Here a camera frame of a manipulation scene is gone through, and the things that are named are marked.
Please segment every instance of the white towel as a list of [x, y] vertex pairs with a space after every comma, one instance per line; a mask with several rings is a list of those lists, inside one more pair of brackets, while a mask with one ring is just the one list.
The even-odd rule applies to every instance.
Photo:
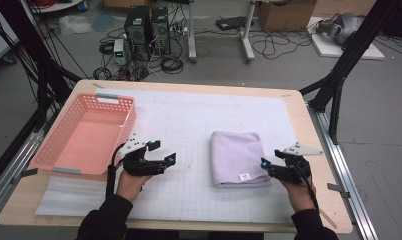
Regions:
[[213, 183], [216, 188], [269, 187], [260, 167], [263, 145], [257, 133], [216, 131], [211, 135]]

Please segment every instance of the computer tower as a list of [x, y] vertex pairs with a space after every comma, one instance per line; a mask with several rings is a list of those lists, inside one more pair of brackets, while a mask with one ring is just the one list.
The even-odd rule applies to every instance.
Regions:
[[166, 7], [155, 7], [151, 12], [151, 23], [155, 39], [155, 53], [169, 55], [171, 53], [169, 18]]
[[147, 6], [130, 7], [124, 30], [133, 60], [149, 61], [154, 51], [149, 8]]

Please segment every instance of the gray floor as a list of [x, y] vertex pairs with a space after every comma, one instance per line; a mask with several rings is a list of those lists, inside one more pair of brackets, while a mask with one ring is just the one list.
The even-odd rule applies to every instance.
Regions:
[[[94, 22], [99, 16], [97, 11], [91, 9], [82, 15]], [[81, 13], [71, 9], [53, 14], [49, 20], [68, 14]], [[214, 22], [204, 20], [203, 23], [208, 26], [209, 21]], [[121, 25], [123, 21], [116, 21], [107, 32]], [[107, 32], [60, 38], [91, 75], [100, 66], [99, 40]], [[211, 35], [196, 39], [199, 57], [195, 65], [189, 63], [184, 53], [182, 73], [160, 72], [161, 79], [150, 75], [146, 81], [301, 89], [326, 76], [337, 62], [334, 58], [319, 57], [310, 45], [272, 61], [256, 54], [256, 60], [247, 65], [238, 39]], [[395, 44], [386, 44], [402, 51]], [[402, 239], [402, 55], [380, 43], [375, 45], [386, 59], [361, 60], [349, 75], [342, 96], [338, 139], [378, 238]], [[67, 69], [83, 75], [64, 51], [60, 55]], [[0, 63], [0, 156], [35, 109], [21, 66]], [[75, 236], [76, 228], [0, 225], [0, 239], [73, 239]], [[359, 239], [356, 231], [339, 237]], [[293, 239], [293, 234], [266, 234], [266, 239]]]

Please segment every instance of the black sleeve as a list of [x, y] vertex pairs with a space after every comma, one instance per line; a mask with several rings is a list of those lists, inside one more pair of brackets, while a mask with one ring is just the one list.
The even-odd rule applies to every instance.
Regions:
[[133, 204], [118, 195], [111, 195], [99, 210], [92, 210], [83, 219], [77, 233], [77, 240], [123, 239], [126, 233], [126, 219]]
[[323, 226], [319, 213], [315, 209], [303, 210], [292, 215], [297, 228], [295, 240], [334, 240], [335, 232]]

